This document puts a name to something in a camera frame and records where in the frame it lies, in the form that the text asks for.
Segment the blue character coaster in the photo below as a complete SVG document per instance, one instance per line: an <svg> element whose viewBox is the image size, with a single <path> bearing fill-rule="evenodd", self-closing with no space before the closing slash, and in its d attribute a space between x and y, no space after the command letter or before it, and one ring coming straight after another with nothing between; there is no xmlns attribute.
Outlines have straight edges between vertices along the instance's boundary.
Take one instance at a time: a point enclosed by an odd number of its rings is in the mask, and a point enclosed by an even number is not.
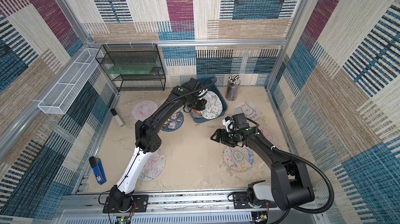
<svg viewBox="0 0 400 224"><path fill-rule="evenodd" d="M200 111L198 111L198 110L192 109L190 114L191 114L191 116L193 118L196 118L196 119L202 119L203 118L202 113Z"/></svg>

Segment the white daisy coaster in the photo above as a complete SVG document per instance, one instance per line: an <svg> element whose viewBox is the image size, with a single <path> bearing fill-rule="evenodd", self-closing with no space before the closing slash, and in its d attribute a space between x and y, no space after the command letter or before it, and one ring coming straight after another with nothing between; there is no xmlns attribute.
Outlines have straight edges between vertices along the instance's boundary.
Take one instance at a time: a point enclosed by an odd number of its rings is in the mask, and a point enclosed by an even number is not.
<svg viewBox="0 0 400 224"><path fill-rule="evenodd" d="M201 111L203 118L211 120L219 117L223 111L223 105L219 96L213 91L208 91L203 99L207 100L205 110Z"/></svg>

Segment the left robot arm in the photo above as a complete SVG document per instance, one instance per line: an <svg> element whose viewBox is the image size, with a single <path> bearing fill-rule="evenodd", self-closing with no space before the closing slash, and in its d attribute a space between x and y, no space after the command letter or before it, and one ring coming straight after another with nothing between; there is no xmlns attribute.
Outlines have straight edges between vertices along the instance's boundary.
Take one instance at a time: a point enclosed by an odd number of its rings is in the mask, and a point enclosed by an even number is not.
<svg viewBox="0 0 400 224"><path fill-rule="evenodd" d="M217 79L203 82L191 78L183 85L175 86L164 103L148 118L135 123L135 150L120 180L114 185L104 204L103 213L130 213L134 208L133 192L139 176L149 158L161 146L158 136L163 124L179 109L205 109L204 96Z"/></svg>

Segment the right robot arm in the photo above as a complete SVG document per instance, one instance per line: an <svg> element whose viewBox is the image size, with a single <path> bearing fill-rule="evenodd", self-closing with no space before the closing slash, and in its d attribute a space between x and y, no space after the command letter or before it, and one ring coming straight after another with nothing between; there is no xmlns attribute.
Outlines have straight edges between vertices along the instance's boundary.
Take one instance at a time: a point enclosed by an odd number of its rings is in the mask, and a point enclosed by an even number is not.
<svg viewBox="0 0 400 224"><path fill-rule="evenodd" d="M261 207L265 201L274 202L281 210L289 210L314 201L306 163L284 154L259 129L259 124L243 113L226 117L224 129L218 129L211 140L229 147L248 147L270 169L271 182L250 183L247 197L250 207Z"/></svg>

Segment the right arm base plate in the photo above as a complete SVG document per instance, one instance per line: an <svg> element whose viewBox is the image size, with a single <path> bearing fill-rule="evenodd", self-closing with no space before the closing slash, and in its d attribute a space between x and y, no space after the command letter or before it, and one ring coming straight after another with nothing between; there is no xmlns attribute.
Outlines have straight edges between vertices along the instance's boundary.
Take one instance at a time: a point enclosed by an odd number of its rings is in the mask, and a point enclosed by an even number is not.
<svg viewBox="0 0 400 224"><path fill-rule="evenodd" d="M259 209L259 208L276 208L277 204L268 200L258 200L246 191L232 192L228 195L228 201L232 202L235 209Z"/></svg>

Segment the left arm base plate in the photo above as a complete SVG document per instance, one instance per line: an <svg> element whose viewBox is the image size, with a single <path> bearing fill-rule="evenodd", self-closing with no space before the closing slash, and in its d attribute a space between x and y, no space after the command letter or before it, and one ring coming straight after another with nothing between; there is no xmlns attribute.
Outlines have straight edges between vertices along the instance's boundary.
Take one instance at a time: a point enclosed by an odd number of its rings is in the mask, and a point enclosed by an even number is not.
<svg viewBox="0 0 400 224"><path fill-rule="evenodd" d="M144 213L147 210L149 195L125 195L117 200L114 196L109 196L103 207L103 214L130 214Z"/></svg>

